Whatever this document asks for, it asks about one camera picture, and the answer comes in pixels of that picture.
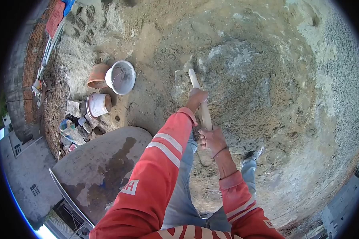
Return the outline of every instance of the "jeans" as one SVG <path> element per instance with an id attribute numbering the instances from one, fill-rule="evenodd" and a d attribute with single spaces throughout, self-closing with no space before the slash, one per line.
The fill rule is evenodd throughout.
<path id="1" fill-rule="evenodd" d="M 230 232 L 231 224 L 227 221 L 223 206 L 211 217 L 202 219 L 191 202 L 189 179 L 190 170 L 193 166 L 194 153 L 196 150 L 197 143 L 194 141 L 193 133 L 191 133 L 185 152 L 182 155 L 177 182 L 172 197 L 170 198 L 169 204 L 166 208 L 161 229 L 181 225 L 194 225 L 205 227 L 213 231 Z M 252 195 L 255 195 L 256 193 L 254 181 L 255 168 L 255 158 L 251 157 L 244 160 L 244 165 L 241 170 L 242 177 L 248 185 L 249 192 Z"/>

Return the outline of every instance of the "shoe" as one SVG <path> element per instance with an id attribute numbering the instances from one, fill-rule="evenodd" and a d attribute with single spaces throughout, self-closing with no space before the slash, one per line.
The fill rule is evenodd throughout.
<path id="1" fill-rule="evenodd" d="M 246 158 L 241 160 L 241 166 L 244 167 L 246 162 L 248 162 L 250 160 L 255 160 L 256 161 L 259 158 L 259 156 L 261 155 L 263 149 L 264 149 L 264 147 L 262 146 L 262 148 L 260 150 L 254 151 L 253 154 L 249 153 Z"/>

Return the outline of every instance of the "reflective stripe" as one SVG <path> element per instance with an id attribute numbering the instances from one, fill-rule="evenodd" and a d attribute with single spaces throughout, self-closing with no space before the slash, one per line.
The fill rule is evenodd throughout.
<path id="1" fill-rule="evenodd" d="M 239 208 L 235 209 L 234 211 L 230 212 L 230 213 L 226 213 L 227 218 L 234 216 L 235 214 L 244 211 L 250 204 L 252 204 L 255 201 L 255 197 L 251 196 L 251 198 L 249 199 L 249 201 L 247 201 L 245 204 L 243 204 L 242 206 L 240 206 Z"/>
<path id="2" fill-rule="evenodd" d="M 196 226 L 188 225 L 186 227 L 185 235 L 183 238 L 194 238 L 196 235 Z"/>
<path id="3" fill-rule="evenodd" d="M 174 148 L 176 148 L 182 154 L 182 146 L 175 140 L 172 136 L 168 135 L 167 133 L 158 133 L 153 138 L 163 138 L 169 141 Z"/>
<path id="4" fill-rule="evenodd" d="M 215 234 L 217 234 L 217 237 L 219 237 L 220 239 L 227 239 L 225 233 L 221 231 L 215 231 Z"/>
<path id="5" fill-rule="evenodd" d="M 165 145 L 159 142 L 150 142 L 146 148 L 149 147 L 159 148 L 169 158 L 169 160 L 177 166 L 177 168 L 180 168 L 179 159 Z"/>
<path id="6" fill-rule="evenodd" d="M 174 235 L 171 235 L 167 230 L 157 231 L 162 239 L 178 239 L 183 231 L 183 226 L 174 227 Z"/>
<path id="7" fill-rule="evenodd" d="M 243 213 L 239 214 L 238 216 L 236 216 L 235 218 L 231 219 L 229 221 L 230 224 L 233 224 L 233 222 L 241 217 L 243 217 L 244 215 L 246 215 L 248 212 L 250 212 L 251 210 L 254 210 L 255 208 L 257 208 L 257 204 L 255 203 L 249 210 L 244 211 Z"/>
<path id="8" fill-rule="evenodd" d="M 211 232 L 210 229 L 201 227 L 201 230 L 202 230 L 202 237 L 201 237 L 201 239 L 210 239 L 210 238 L 213 238 L 213 233 Z"/>

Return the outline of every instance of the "bracelet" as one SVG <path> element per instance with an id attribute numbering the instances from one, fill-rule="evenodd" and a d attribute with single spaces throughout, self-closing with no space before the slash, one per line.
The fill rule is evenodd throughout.
<path id="1" fill-rule="evenodd" d="M 226 146 L 226 147 L 224 147 L 223 149 L 221 149 L 219 152 L 217 152 L 214 156 L 213 156 L 213 159 L 214 159 L 214 157 L 215 156 L 217 156 L 217 154 L 219 154 L 222 150 L 228 150 L 229 149 L 229 146 Z"/>

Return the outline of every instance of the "wooden handle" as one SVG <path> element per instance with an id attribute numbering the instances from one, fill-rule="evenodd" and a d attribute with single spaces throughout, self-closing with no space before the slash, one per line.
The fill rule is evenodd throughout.
<path id="1" fill-rule="evenodd" d="M 191 81 L 191 84 L 193 85 L 193 87 L 201 89 L 201 87 L 199 86 L 197 77 L 196 77 L 196 73 L 194 72 L 193 69 L 189 69 L 189 76 L 190 76 L 190 81 Z M 201 126 L 206 128 L 207 130 L 213 130 L 213 124 L 211 123 L 210 112 L 207 107 L 207 103 L 201 103 L 200 111 L 201 111 L 201 115 L 202 115 Z"/>

